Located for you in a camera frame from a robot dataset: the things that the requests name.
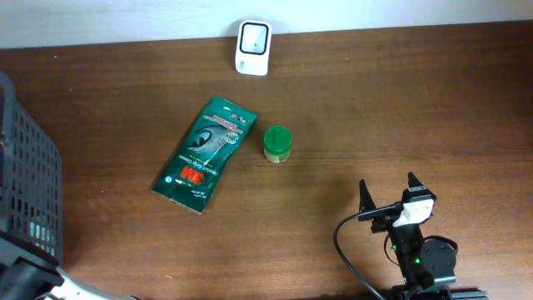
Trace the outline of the green lid small jar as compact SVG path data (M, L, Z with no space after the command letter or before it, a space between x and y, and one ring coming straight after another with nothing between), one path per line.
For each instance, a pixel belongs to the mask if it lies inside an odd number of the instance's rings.
M281 126L270 127L263 138L264 154L271 163L285 162L291 153L291 133Z

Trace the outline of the green 3M gloves packet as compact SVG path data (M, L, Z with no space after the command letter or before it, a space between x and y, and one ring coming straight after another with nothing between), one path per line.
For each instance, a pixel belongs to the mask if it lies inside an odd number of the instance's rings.
M201 214L256 120L254 112L212 97L163 169L153 192Z

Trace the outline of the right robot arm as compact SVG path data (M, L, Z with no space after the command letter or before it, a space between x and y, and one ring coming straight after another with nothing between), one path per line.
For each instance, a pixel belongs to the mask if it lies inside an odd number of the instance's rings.
M432 217L437 197L413 172L407 174L408 188L401 200L377 207L366 183L361 180L360 222L370 221L373 233L386 233L404 278L391 290L391 299L487 299L479 289L452 290L456 281L458 245L449 238L423 236L420 225Z

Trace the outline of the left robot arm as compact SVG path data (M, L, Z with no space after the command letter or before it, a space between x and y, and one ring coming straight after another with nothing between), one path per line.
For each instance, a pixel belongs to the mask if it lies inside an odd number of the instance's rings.
M117 296L71 277L46 248L1 232L1 299L136 300Z

